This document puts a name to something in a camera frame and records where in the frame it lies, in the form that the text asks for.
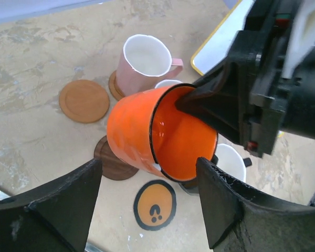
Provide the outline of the green mug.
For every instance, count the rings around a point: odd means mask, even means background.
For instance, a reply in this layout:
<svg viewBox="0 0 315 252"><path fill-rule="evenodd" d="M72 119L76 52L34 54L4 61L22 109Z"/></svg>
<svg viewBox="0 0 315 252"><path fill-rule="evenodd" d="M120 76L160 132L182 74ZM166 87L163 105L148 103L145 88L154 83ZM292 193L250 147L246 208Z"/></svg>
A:
<svg viewBox="0 0 315 252"><path fill-rule="evenodd" d="M181 84L182 82L175 79L165 79L155 85L155 89Z"/></svg>

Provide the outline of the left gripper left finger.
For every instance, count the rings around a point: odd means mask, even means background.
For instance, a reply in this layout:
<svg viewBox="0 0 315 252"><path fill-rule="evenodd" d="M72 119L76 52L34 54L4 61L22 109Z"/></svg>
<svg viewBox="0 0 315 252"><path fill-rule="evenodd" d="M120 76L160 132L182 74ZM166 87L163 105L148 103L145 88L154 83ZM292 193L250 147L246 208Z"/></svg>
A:
<svg viewBox="0 0 315 252"><path fill-rule="evenodd" d="M92 159L0 201L0 251L84 251L102 178Z"/></svg>

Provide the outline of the orange mug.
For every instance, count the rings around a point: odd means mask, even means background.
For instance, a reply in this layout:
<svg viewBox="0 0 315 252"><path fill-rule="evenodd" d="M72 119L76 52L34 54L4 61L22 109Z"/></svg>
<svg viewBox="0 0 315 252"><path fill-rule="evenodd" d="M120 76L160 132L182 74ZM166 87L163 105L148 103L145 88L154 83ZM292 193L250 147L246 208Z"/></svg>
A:
<svg viewBox="0 0 315 252"><path fill-rule="evenodd" d="M107 140L116 157L175 182L196 178L198 158L212 160L218 133L175 103L196 88L182 83L122 98L111 110Z"/></svg>

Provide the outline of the black and white mug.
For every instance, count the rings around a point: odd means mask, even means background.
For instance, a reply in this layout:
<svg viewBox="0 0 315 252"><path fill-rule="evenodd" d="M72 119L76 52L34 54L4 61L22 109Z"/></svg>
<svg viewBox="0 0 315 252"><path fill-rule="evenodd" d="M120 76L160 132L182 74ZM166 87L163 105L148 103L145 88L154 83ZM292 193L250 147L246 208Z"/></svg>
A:
<svg viewBox="0 0 315 252"><path fill-rule="evenodd" d="M230 145L218 144L216 146L215 155L211 162L225 173L246 182L246 168L252 166L251 159L242 158L242 156ZM190 181L180 182L180 188L189 195L198 195L197 178Z"/></svg>

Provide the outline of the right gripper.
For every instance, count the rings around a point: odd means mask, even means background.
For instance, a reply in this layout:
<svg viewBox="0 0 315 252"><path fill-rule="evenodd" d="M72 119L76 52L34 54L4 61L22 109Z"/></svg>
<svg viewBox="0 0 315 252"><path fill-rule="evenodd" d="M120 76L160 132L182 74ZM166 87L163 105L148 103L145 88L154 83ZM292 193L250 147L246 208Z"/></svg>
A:
<svg viewBox="0 0 315 252"><path fill-rule="evenodd" d="M302 1L254 1L244 29L221 61L193 82L176 107L250 154L271 154L280 131L315 140L315 47L281 77Z"/></svg>

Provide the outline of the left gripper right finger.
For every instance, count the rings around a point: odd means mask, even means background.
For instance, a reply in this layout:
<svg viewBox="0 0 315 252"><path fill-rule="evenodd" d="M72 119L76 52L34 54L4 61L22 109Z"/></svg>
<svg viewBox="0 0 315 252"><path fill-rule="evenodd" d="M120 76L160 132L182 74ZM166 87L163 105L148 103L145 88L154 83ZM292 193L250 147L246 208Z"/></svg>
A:
<svg viewBox="0 0 315 252"><path fill-rule="evenodd" d="M315 207L257 190L203 157L196 173L213 251L315 251Z"/></svg>

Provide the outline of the dark wood coaster top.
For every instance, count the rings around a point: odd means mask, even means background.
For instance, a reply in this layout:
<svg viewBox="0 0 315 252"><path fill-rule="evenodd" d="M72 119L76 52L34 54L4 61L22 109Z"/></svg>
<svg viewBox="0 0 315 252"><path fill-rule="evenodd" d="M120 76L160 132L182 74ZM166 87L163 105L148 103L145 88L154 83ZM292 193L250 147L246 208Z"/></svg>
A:
<svg viewBox="0 0 315 252"><path fill-rule="evenodd" d="M97 143L93 157L102 160L103 176L114 181L127 180L139 171L115 156L110 149L106 135Z"/></svg>

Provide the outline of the pink mug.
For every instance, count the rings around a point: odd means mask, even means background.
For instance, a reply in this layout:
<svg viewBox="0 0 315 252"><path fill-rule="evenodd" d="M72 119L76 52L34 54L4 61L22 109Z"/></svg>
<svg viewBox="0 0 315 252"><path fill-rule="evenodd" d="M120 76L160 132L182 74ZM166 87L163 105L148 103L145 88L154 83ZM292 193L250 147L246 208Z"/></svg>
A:
<svg viewBox="0 0 315 252"><path fill-rule="evenodd" d="M153 89L162 80L175 78L183 67L183 60L173 58L159 39L136 34L122 47L115 82L122 95L129 96Z"/></svg>

